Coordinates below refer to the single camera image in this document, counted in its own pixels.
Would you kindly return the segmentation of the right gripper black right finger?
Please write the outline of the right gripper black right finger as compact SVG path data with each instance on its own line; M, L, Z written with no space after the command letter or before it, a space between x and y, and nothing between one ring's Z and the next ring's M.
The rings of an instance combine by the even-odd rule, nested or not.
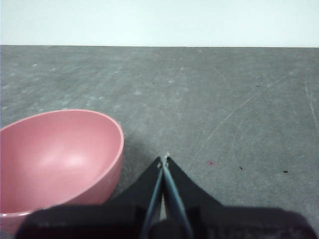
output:
M269 207L226 206L167 157L162 162L165 210L193 239L316 239L307 219Z

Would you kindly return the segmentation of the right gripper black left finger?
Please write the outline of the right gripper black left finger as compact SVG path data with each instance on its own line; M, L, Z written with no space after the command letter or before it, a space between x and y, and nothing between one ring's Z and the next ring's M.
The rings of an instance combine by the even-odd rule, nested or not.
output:
M27 216L17 239L140 238L160 218L161 158L116 198L100 205L62 205Z

